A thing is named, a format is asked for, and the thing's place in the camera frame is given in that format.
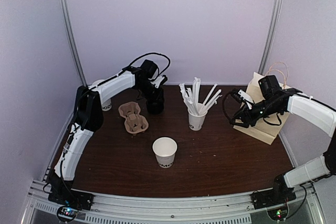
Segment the white paper coffee cup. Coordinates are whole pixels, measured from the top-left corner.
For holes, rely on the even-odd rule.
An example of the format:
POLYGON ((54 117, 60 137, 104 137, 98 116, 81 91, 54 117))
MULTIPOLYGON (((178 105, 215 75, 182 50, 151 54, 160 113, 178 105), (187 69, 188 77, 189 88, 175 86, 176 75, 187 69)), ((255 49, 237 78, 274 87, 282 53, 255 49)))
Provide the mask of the white paper coffee cup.
POLYGON ((160 137, 152 145, 158 165, 161 168, 170 168, 175 159, 177 143, 170 137, 160 137))

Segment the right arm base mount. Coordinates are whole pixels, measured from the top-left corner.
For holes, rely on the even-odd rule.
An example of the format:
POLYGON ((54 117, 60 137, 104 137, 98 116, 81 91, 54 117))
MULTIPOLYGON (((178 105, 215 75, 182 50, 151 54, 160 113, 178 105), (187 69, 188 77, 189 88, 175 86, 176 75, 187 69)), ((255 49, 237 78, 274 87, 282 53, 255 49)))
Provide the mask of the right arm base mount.
POLYGON ((251 194, 254 209, 267 208, 267 214, 274 221, 283 221, 289 216, 288 202, 295 200, 293 188, 287 187, 284 175, 274 179, 273 188, 265 191, 255 190, 251 194))

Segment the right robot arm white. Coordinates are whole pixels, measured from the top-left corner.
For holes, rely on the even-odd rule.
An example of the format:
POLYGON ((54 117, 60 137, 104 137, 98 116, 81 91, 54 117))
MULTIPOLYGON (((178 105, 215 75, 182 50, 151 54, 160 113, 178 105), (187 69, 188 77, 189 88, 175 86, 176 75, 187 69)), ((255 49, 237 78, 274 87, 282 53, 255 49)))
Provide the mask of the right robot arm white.
POLYGON ((282 184, 277 185, 269 192, 269 199, 272 203, 279 204, 287 198, 289 188, 335 175, 334 108, 307 96, 295 88, 277 90, 258 103, 247 101, 238 91, 234 92, 234 95, 239 96, 239 101, 243 103, 243 106, 232 118, 228 118, 233 126, 249 128, 255 126, 258 120, 266 119, 273 114, 290 113, 295 115, 305 121, 301 123, 303 129, 289 135, 297 136, 299 143, 308 145, 300 153, 309 154, 310 157, 317 152, 310 151, 308 148, 316 147, 317 144, 309 144, 303 137, 308 136, 316 128, 323 131, 325 136, 330 139, 329 144, 326 140, 322 141, 323 146, 327 147, 324 153, 280 176, 282 184))

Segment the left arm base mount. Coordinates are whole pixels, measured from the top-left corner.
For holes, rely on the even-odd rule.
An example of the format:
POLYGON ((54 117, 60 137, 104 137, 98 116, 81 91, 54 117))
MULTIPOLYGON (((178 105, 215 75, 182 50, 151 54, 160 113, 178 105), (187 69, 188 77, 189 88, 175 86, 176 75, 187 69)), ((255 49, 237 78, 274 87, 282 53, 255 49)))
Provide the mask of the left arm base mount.
POLYGON ((56 210, 56 217, 63 223, 74 221, 82 210, 90 210, 94 195, 81 191, 72 190, 71 183, 66 183, 58 176, 47 178, 46 185, 50 185, 48 201, 59 204, 56 210))

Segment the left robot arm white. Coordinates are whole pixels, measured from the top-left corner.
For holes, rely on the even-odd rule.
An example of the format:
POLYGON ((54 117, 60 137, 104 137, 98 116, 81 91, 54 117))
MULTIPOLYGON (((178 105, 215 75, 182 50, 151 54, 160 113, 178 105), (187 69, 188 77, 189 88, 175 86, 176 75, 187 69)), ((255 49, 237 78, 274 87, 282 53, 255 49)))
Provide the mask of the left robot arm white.
POLYGON ((128 88, 134 88, 146 99, 147 111, 160 114, 164 110, 162 85, 166 81, 167 76, 164 74, 150 80, 145 69, 127 67, 98 84, 80 86, 77 89, 70 135, 59 161, 49 173, 49 179, 56 182, 73 181, 83 150, 94 132, 103 125, 103 103, 128 88))

